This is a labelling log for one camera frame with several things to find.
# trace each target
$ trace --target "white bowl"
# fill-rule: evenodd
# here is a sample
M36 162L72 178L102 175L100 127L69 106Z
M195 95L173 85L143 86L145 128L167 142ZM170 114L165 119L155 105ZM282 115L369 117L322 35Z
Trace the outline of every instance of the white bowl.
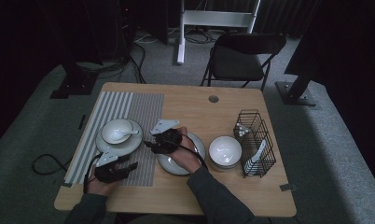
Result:
M131 136L127 134L120 138L120 132L131 132L132 123L126 119L113 119L105 124L101 132L105 142L109 144L119 144Z
M222 169L235 167L242 153L240 143L229 136L217 137L212 141L209 149L212 163Z

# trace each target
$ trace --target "wire basket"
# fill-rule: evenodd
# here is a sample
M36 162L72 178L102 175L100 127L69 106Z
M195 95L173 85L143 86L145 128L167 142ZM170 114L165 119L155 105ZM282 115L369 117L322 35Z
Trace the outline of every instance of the wire basket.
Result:
M265 175L275 164L272 141L264 119L255 109L242 110L233 129L242 146L243 177Z

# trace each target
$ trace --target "gray placemat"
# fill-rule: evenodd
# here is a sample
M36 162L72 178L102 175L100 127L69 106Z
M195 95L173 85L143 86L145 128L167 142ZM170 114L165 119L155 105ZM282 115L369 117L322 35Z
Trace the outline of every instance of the gray placemat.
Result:
M95 137L108 121L112 119L132 119L141 125L143 140L152 141L149 131L161 119L164 95L161 93L136 93L103 91L93 109L87 131L82 136L82 142L76 150L76 158L70 165L70 171L65 178L65 184L83 184L91 159L100 153L95 145ZM138 161L138 168L132 171L124 186L153 186L153 175L156 157L144 143L131 154L130 160L123 166Z

